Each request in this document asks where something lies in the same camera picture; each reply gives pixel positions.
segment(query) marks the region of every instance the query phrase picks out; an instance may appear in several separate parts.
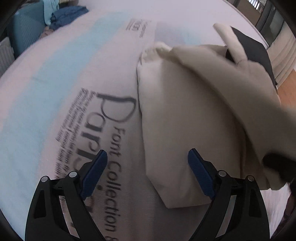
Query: metal screw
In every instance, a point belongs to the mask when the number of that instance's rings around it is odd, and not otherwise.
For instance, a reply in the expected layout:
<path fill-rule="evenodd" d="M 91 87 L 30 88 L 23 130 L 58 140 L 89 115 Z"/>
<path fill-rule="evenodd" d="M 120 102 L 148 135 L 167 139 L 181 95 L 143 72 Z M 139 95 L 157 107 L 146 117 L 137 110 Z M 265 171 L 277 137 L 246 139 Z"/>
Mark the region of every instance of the metal screw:
<path fill-rule="evenodd" d="M 219 171 L 219 176 L 220 177 L 226 177 L 226 172 L 225 171 Z"/>
<path fill-rule="evenodd" d="M 253 176 L 248 176 L 248 180 L 250 181 L 250 182 L 253 182 L 254 180 L 255 180 L 255 178 L 253 177 Z"/>
<path fill-rule="evenodd" d="M 44 183 L 44 182 L 46 182 L 48 180 L 48 177 L 47 176 L 44 176 L 44 177 L 42 177 L 41 178 L 41 181 Z"/>
<path fill-rule="evenodd" d="M 69 177 L 76 177 L 77 176 L 77 172 L 70 172 Z"/>

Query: blue gripper pad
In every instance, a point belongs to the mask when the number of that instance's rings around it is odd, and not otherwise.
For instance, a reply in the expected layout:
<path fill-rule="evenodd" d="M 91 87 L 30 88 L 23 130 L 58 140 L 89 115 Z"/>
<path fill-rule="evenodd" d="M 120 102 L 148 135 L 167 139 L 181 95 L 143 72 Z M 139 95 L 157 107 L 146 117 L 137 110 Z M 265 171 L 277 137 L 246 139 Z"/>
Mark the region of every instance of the blue gripper pad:
<path fill-rule="evenodd" d="M 108 162 L 108 156 L 105 151 L 102 151 L 100 155 L 97 155 L 96 158 L 90 163 L 91 168 L 84 176 L 82 180 L 82 188 L 80 191 L 80 197 L 82 200 L 85 200 L 87 197 L 91 196 L 96 188 L 100 177 L 105 170 Z"/>
<path fill-rule="evenodd" d="M 193 150 L 188 152 L 188 164 L 193 171 L 204 195 L 208 196 L 211 200 L 215 197 L 213 189 L 213 179 L 202 164 L 201 157 L 197 156 Z"/>

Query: radiator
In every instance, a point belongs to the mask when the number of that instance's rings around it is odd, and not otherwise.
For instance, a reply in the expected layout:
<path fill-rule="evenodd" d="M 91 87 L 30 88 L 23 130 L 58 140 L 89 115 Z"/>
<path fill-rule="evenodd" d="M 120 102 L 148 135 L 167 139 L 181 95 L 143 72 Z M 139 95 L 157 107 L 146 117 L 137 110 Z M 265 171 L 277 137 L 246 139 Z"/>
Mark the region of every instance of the radiator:
<path fill-rule="evenodd" d="M 10 45 L 9 38 L 6 37 L 0 42 L 0 77 L 14 60 L 15 57 L 13 56 L 13 48 Z"/>

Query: mattress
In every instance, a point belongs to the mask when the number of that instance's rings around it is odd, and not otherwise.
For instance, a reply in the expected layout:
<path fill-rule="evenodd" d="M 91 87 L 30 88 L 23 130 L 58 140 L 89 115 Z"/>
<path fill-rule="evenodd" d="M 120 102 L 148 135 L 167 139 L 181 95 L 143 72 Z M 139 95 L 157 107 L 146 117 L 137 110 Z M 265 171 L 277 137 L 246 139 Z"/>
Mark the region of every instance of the mattress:
<path fill-rule="evenodd" d="M 168 209 L 145 174 L 136 65 L 155 41 L 203 42 L 186 26 L 92 10 L 37 41 L 1 77 L 0 207 L 23 239 L 39 179 L 64 177 L 99 149 L 110 165 L 86 205 L 105 237 L 180 241 L 197 228 L 208 205 Z M 110 181 L 120 184 L 113 199 Z M 271 234 L 288 196 L 287 186 L 263 192 Z M 63 200 L 62 208 L 75 234 Z"/>
<path fill-rule="evenodd" d="M 268 47 L 259 31 L 227 0 L 79 0 L 78 4 L 89 10 L 98 8 L 103 11 L 129 11 L 140 18 L 186 27 L 198 34 L 200 44 L 224 45 L 212 28 L 215 23 L 223 23 L 239 29 Z"/>

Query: folded blue shirt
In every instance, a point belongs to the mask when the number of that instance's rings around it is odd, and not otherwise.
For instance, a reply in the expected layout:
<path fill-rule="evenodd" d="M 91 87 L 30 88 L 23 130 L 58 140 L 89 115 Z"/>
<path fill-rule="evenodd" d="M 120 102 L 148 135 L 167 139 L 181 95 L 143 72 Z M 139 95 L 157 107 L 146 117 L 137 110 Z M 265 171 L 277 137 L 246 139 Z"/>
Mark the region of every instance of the folded blue shirt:
<path fill-rule="evenodd" d="M 52 14 L 50 29 L 57 30 L 60 27 L 63 27 L 67 24 L 70 24 L 79 16 L 88 12 L 86 7 L 82 6 L 72 6 L 64 7 Z"/>

